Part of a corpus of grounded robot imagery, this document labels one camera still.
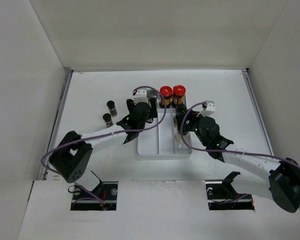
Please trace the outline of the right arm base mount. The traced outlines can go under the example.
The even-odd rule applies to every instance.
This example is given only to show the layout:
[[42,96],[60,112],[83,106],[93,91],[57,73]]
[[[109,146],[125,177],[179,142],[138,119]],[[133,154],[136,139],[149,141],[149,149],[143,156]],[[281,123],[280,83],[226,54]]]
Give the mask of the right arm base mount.
[[255,210],[250,194],[237,193],[232,183],[240,172],[233,171],[224,179],[205,182],[208,209],[210,211]]

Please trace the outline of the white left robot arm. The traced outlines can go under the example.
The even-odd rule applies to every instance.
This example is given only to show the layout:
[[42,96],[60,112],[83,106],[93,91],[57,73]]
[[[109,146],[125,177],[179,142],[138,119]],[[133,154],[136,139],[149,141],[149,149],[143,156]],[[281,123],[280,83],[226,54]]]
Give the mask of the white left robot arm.
[[86,135],[73,130],[63,137],[48,161],[67,183],[75,183],[84,175],[93,153],[133,141],[148,120],[158,117],[155,99],[150,103],[128,99],[126,104],[129,114],[116,124]]

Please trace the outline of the clear grinder with grey cap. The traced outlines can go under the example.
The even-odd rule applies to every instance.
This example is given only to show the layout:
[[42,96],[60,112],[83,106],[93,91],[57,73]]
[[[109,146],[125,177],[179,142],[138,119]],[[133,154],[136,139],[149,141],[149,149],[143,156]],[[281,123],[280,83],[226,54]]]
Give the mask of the clear grinder with grey cap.
[[148,89],[146,96],[150,103],[152,102],[157,103],[158,93],[156,90]]

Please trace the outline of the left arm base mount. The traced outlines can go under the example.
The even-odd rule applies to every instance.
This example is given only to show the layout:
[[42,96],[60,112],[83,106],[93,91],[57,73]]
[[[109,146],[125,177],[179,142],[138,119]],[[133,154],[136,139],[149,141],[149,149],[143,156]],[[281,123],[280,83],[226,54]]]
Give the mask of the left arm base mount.
[[102,181],[93,171],[97,185],[93,190],[83,189],[76,182],[68,188],[71,194],[71,211],[116,211],[119,183]]

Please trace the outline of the small black-capped spice bottle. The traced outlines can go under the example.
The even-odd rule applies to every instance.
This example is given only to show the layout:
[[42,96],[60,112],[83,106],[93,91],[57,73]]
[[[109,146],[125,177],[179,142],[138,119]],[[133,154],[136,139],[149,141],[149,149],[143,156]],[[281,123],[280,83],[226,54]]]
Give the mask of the small black-capped spice bottle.
[[117,109],[116,109],[116,106],[115,106],[115,102],[113,100],[109,100],[107,103],[106,103],[107,107],[108,107],[108,110],[109,110],[109,113],[112,117],[116,117],[118,115],[118,112],[117,112]]

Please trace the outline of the black-capped seasoning shaker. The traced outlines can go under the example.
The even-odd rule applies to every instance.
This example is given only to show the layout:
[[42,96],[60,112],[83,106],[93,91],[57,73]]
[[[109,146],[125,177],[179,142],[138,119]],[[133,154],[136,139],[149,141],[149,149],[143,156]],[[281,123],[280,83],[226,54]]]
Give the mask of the black-capped seasoning shaker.
[[187,107],[185,104],[181,103],[181,104],[177,105],[175,108],[175,118],[183,119],[186,112],[187,112]]
[[184,138],[184,140],[187,143],[189,143],[189,141],[191,141],[191,135],[190,133],[184,133],[184,132],[181,135],[181,121],[178,120],[176,116],[173,118],[173,122],[174,122],[174,126],[176,127],[175,134],[174,134],[176,148],[180,149],[182,146],[185,145],[182,138]]

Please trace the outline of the red-lidded yellow-label sauce jar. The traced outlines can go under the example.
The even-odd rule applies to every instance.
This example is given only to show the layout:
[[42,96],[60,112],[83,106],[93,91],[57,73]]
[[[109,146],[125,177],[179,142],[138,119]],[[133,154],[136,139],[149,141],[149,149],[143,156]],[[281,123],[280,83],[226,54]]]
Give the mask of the red-lidded yellow-label sauce jar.
[[173,87],[172,103],[171,105],[176,108],[183,103],[186,94],[186,88],[183,85],[175,85]]

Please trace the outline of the red-lidded dark sauce jar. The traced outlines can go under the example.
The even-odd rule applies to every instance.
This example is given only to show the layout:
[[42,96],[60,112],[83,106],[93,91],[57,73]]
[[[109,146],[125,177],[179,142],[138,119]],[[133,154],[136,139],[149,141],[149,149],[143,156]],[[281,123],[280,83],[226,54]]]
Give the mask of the red-lidded dark sauce jar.
[[160,88],[161,100],[159,105],[161,108],[164,107],[169,108],[171,106],[172,95],[173,95],[173,90],[170,86],[162,86]]

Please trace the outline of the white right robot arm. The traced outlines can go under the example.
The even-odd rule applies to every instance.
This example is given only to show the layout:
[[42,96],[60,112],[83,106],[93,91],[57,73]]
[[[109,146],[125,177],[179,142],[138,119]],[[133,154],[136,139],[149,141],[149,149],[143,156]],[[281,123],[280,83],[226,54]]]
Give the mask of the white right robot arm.
[[294,159],[244,151],[220,134],[220,127],[212,117],[196,111],[177,115],[176,122],[182,141],[186,134],[193,132],[204,147],[202,151],[211,158],[259,178],[258,181],[244,180],[241,172],[231,172],[223,180],[221,189],[226,197],[250,194],[272,200],[289,213],[299,209],[300,166]]

